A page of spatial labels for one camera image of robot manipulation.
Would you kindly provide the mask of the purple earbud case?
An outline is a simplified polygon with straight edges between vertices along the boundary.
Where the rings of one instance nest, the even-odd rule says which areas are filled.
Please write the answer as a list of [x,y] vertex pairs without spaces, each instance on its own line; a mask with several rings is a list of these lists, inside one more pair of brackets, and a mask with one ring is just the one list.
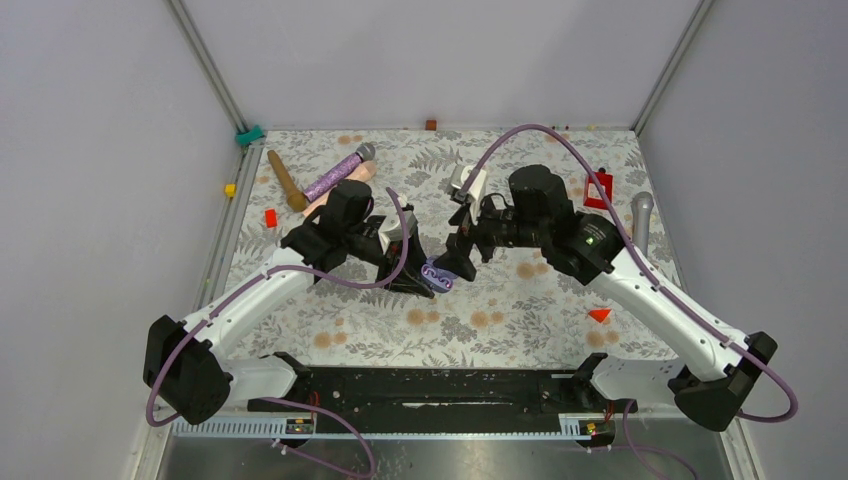
[[440,294],[448,293],[453,289],[454,282],[458,276],[449,270],[436,267],[436,259],[436,256],[430,256],[426,259],[420,269],[421,276],[434,292]]

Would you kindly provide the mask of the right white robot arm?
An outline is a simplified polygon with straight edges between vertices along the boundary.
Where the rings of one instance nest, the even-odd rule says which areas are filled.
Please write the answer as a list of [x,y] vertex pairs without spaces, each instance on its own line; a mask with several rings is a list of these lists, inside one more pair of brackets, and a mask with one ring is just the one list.
[[563,179],[547,167],[522,167],[508,186],[512,200],[502,208],[486,193],[483,175],[456,199],[460,207],[449,221],[456,230],[435,269],[472,281],[473,249],[485,262],[498,247],[539,249],[555,271],[616,302],[676,355],[668,361],[590,355],[575,374],[579,407],[597,412],[611,400],[673,405],[708,430],[726,430],[776,352],[776,341],[764,332],[746,334],[695,304],[640,251],[631,252],[610,220],[576,211]]

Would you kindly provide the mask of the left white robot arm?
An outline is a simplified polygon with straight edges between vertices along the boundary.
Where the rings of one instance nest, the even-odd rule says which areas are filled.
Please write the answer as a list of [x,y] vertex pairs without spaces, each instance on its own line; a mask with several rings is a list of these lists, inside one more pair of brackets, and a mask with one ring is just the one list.
[[367,184],[341,181],[235,287],[182,320],[157,319],[148,332],[143,370],[150,389],[148,424],[183,418],[197,425],[224,406],[266,397],[288,411],[304,407],[311,387],[293,359],[234,359],[231,353],[274,310],[321,281],[434,297],[421,275],[426,255],[415,209],[394,190],[387,193],[395,214],[376,215]]

